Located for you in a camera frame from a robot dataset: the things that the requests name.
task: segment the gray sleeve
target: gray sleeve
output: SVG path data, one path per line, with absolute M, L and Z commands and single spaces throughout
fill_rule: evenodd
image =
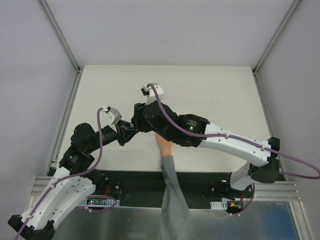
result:
M 179 186 L 172 156 L 162 159 L 162 171 L 166 187 L 162 200 L 158 240 L 194 240 L 193 221 Z

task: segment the gray wall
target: gray wall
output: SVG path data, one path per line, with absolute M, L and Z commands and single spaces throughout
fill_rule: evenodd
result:
M 320 167 L 320 1 L 305 0 L 258 73 L 271 126 L 282 151 Z M 316 175 L 284 159 L 285 170 Z M 295 179 L 316 239 L 319 180 Z
M 47 2 L 81 66 L 253 67 L 292 0 Z
M 45 173 L 75 71 L 36 0 L 0 4 L 0 239 Z

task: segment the cable connector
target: cable connector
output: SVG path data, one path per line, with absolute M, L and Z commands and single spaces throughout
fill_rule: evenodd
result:
M 91 208 L 89 208 L 89 207 L 87 207 L 87 206 L 85 206 L 85 207 L 84 207 L 84 209 L 87 209 L 87 210 L 89 209 L 89 213 L 91 213 L 91 212 L 92 212 L 92 209 L 91 209 Z
M 101 112 L 107 113 L 107 112 L 109 112 L 109 108 L 110 108 L 110 107 L 108 107 L 108 106 L 102 106 L 101 108 L 102 108 Z

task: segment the white tabletop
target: white tabletop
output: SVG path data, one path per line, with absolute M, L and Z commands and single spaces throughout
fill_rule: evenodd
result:
M 143 84 L 158 83 L 163 103 L 179 114 L 195 114 L 229 131 L 254 138 L 270 137 L 250 67 L 86 65 L 63 139 L 59 158 L 70 146 L 80 123 L 95 131 L 96 113 L 111 106 L 130 121 L 135 103 L 144 103 Z M 102 127 L 106 122 L 101 114 Z M 174 145 L 179 172 L 233 172 L 245 161 L 212 149 Z M 99 151 L 92 153 L 95 159 Z M 98 169 L 115 171 L 161 171 L 161 157 L 153 132 L 138 133 L 125 146 L 113 142 L 103 148 Z

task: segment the robotic arm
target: robotic arm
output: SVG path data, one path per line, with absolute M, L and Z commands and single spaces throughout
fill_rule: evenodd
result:
M 183 147 L 201 147 L 216 149 L 244 160 L 247 163 L 239 170 L 230 173 L 229 180 L 222 188 L 243 191 L 255 182 L 274 183 L 279 174 L 280 163 L 277 155 L 262 148 L 257 148 L 246 142 L 230 138 L 238 136 L 248 141 L 257 142 L 266 148 L 279 150 L 280 140 L 250 139 L 225 130 L 207 119 L 193 114 L 177 115 L 167 105 L 162 104 L 167 117 L 174 121 L 184 132 L 173 126 L 160 109 L 159 99 L 163 91 L 156 83 L 154 88 L 144 85 L 142 93 L 147 96 L 145 103 L 134 105 L 134 114 L 131 122 L 122 120 L 120 112 L 111 107 L 105 107 L 107 126 L 102 129 L 102 145 L 113 141 L 123 146 L 139 132 L 157 132 L 167 141 L 172 141 Z M 222 134 L 220 137 L 195 137 L 191 134 Z M 95 132 L 88 123 L 79 124 L 71 137 L 71 146 L 64 153 L 50 183 L 43 190 L 33 205 L 21 215 L 13 215 L 8 221 L 17 232 L 20 231 L 26 240 L 50 240 L 62 220 L 81 202 L 91 194 L 99 195 L 108 186 L 106 176 L 94 169 L 85 175 L 78 175 L 65 179 L 58 184 L 54 183 L 66 176 L 77 175 L 88 169 L 94 161 L 91 153 L 100 147 L 99 133 Z

